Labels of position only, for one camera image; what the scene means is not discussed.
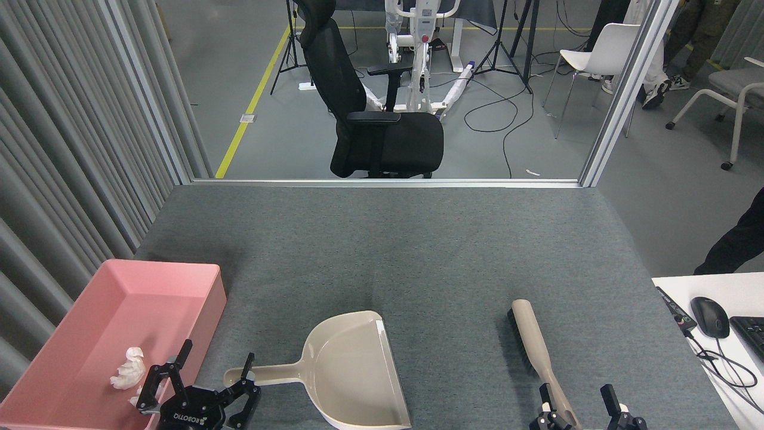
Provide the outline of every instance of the black mouse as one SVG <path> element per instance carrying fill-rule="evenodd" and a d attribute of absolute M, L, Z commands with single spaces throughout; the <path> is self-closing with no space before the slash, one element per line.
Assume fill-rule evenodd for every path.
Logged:
<path fill-rule="evenodd" d="M 730 335 L 730 319 L 718 303 L 708 297 L 696 297 L 690 301 L 690 306 L 703 334 L 717 339 Z"/>

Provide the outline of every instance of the gray fabric wall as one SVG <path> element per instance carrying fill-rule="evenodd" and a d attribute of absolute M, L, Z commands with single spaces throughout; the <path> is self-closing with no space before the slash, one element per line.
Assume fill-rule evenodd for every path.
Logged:
<path fill-rule="evenodd" d="M 0 398 L 107 258 L 209 178 L 151 0 L 0 2 Z"/>
<path fill-rule="evenodd" d="M 764 61 L 764 0 L 742 0 L 711 58 L 727 69 L 750 66 L 744 57 Z"/>

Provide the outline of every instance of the tripod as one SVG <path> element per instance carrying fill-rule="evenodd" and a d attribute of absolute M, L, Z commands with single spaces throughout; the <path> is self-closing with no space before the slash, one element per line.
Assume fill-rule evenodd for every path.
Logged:
<path fill-rule="evenodd" d="M 515 61 L 513 60 L 513 58 L 515 56 L 515 52 L 517 51 L 517 45 L 520 43 L 520 38 L 523 36 L 523 26 L 525 25 L 526 19 L 528 18 L 528 11 L 531 10 L 532 4 L 533 4 L 533 11 L 530 17 L 530 31 L 528 33 L 528 49 L 526 50 L 525 67 L 523 68 L 523 72 L 521 73 L 520 69 L 517 67 L 517 64 L 515 64 Z M 523 85 L 528 90 L 528 93 L 533 94 L 533 90 L 531 90 L 530 86 L 528 85 L 528 79 L 530 79 L 530 61 L 533 58 L 533 39 L 536 36 L 536 21 L 538 20 L 538 17 L 539 17 L 539 0 L 526 0 L 525 7 L 523 8 L 523 16 L 520 18 L 520 22 L 517 25 L 517 31 L 515 32 L 515 40 L 512 43 L 511 52 L 507 52 L 507 48 L 504 47 L 504 42 L 501 41 L 501 33 L 504 28 L 504 19 L 506 16 L 507 16 L 507 0 L 504 0 L 504 6 L 501 9 L 501 20 L 499 23 L 499 31 L 497 33 L 496 40 L 494 41 L 494 45 L 485 54 L 485 57 L 483 57 L 483 60 L 480 62 L 480 64 L 477 67 L 475 67 L 475 69 L 479 71 L 475 72 L 474 75 L 479 75 L 481 73 L 488 73 L 493 71 L 517 75 L 523 81 Z M 512 64 L 512 67 L 514 67 L 515 71 L 502 70 L 496 67 L 496 60 L 499 55 L 499 47 L 501 47 L 501 50 L 503 50 L 507 58 L 509 58 L 510 63 Z M 490 69 L 480 70 L 480 68 L 483 67 L 483 64 L 485 64 L 485 62 L 488 60 L 488 57 L 490 57 L 491 53 L 494 54 L 494 60 L 490 65 Z"/>
<path fill-rule="evenodd" d="M 292 12 L 292 0 L 286 0 L 286 16 L 289 18 L 289 43 L 286 44 L 286 50 L 284 51 L 284 56 L 281 57 L 281 64 L 279 65 L 279 71 L 276 73 L 276 79 L 274 79 L 273 86 L 270 87 L 270 94 L 274 94 L 274 88 L 276 88 L 276 82 L 279 81 L 279 75 L 281 75 L 284 72 L 288 72 L 290 70 L 294 70 L 297 67 L 304 67 L 305 64 L 300 64 L 297 62 L 297 44 L 296 39 L 297 36 L 294 34 L 294 25 L 292 24 L 292 20 L 294 18 L 297 18 L 297 10 L 295 12 Z M 287 67 L 284 68 L 284 63 L 286 63 L 287 58 L 290 55 L 290 50 L 292 50 L 292 58 L 294 58 L 294 65 L 287 64 Z"/>

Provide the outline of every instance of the beige dustpan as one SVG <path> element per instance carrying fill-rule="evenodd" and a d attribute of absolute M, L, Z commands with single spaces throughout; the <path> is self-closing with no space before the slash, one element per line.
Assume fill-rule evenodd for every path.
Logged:
<path fill-rule="evenodd" d="M 225 372 L 226 386 L 242 368 Z M 374 311 L 329 318 L 308 335 L 296 363 L 253 366 L 259 386 L 302 383 L 326 421 L 341 430 L 410 428 L 382 317 Z"/>

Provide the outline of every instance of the scrub brush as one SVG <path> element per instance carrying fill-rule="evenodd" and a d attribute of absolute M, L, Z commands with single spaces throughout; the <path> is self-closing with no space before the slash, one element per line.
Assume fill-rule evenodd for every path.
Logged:
<path fill-rule="evenodd" d="M 575 430 L 581 430 L 581 424 L 552 372 L 552 361 L 549 359 L 549 352 L 546 349 L 539 322 L 536 320 L 530 302 L 525 299 L 513 301 L 512 308 L 507 312 L 507 317 L 514 322 L 515 335 L 519 337 L 519 341 L 523 345 L 523 352 L 530 365 L 539 374 L 541 380 L 549 384 L 557 413 L 573 425 Z"/>

